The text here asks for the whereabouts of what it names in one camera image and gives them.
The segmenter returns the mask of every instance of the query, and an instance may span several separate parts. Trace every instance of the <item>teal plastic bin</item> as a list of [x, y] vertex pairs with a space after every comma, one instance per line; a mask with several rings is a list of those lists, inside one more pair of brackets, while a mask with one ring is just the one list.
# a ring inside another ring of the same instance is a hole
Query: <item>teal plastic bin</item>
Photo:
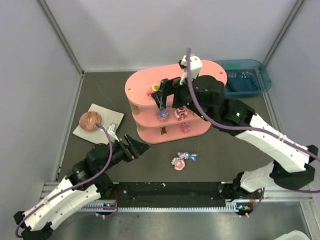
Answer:
[[227, 98], [252, 98], [267, 92], [271, 88], [271, 80], [266, 71], [266, 67], [256, 60], [225, 60], [215, 61], [226, 71], [242, 73], [249, 72], [252, 74], [252, 80], [257, 85], [257, 90], [254, 91], [233, 91], [228, 85], [224, 89], [224, 96]]

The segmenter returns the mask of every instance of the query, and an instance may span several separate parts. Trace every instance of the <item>white wall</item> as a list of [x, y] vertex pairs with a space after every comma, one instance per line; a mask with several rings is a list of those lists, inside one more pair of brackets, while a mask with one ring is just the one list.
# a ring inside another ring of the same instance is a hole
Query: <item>white wall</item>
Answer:
[[296, 0], [46, 0], [85, 71], [263, 61]]
[[[284, 133], [303, 145], [320, 148], [320, 1], [307, 0], [290, 26], [267, 70], [270, 95]], [[320, 189], [315, 163], [313, 190]], [[320, 195], [314, 195], [320, 213]]]
[[80, 76], [35, 0], [0, 1], [0, 238], [52, 181]]

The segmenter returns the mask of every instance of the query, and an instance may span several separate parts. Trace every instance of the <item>white card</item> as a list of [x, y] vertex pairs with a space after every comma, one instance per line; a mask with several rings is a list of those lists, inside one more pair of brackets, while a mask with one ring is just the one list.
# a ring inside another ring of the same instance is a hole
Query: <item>white card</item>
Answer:
[[[109, 126], [113, 123], [116, 124], [116, 127], [118, 127], [122, 121], [122, 118], [124, 117], [123, 113], [112, 111], [110, 109], [104, 108], [102, 106], [96, 105], [94, 103], [91, 104], [91, 107], [89, 108], [89, 111], [97, 112], [101, 115], [101, 124], [104, 126], [106, 130], [109, 129]], [[79, 125], [76, 127], [76, 129], [72, 132], [74, 135], [87, 140], [89, 142], [92, 142], [94, 144], [108, 144], [108, 138], [105, 134], [105, 132], [97, 128], [93, 131], [86, 131], [83, 130]], [[111, 140], [114, 142], [115, 137], [110, 136]]]

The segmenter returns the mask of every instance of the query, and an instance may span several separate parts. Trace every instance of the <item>blue cloth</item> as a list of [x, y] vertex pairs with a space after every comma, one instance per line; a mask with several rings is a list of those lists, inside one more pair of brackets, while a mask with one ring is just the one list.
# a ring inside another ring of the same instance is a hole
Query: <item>blue cloth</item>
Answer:
[[252, 92], [257, 91], [259, 87], [254, 81], [252, 73], [227, 71], [227, 83], [235, 92]]

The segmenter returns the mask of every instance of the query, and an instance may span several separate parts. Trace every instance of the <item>pink shelf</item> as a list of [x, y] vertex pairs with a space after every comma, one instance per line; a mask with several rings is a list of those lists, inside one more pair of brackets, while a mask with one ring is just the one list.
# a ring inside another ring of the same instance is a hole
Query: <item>pink shelf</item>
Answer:
[[[226, 85], [226, 71], [217, 63], [209, 60], [201, 60], [202, 69], [199, 76], [210, 75], [215, 77]], [[129, 101], [138, 107], [153, 107], [156, 102], [147, 95], [147, 91], [153, 84], [160, 85], [162, 79], [173, 79], [181, 77], [184, 71], [180, 69], [179, 64], [153, 67], [143, 69], [132, 74], [125, 83], [125, 94]], [[167, 105], [172, 104], [173, 95], [167, 98]]]
[[187, 123], [195, 120], [202, 120], [199, 116], [193, 116], [191, 111], [188, 111], [187, 118], [182, 119], [181, 121], [178, 121], [175, 116], [175, 108], [168, 108], [169, 116], [167, 121], [160, 121], [157, 119], [157, 112], [159, 112], [159, 109], [155, 107], [150, 108], [140, 108], [139, 114], [134, 115], [134, 120], [140, 124], [141, 126], [145, 128], [157, 128], [157, 127], [164, 127], [164, 126], [170, 126], [174, 124], [181, 124], [181, 123]]
[[204, 134], [210, 128], [210, 122], [204, 121], [201, 118], [199, 120], [188, 122], [190, 131], [183, 133], [180, 131], [180, 124], [167, 126], [165, 129], [167, 134], [161, 135], [161, 128], [145, 128], [144, 131], [137, 132], [140, 138], [149, 144], [159, 144], [163, 142], [169, 142], [178, 139], [190, 138]]

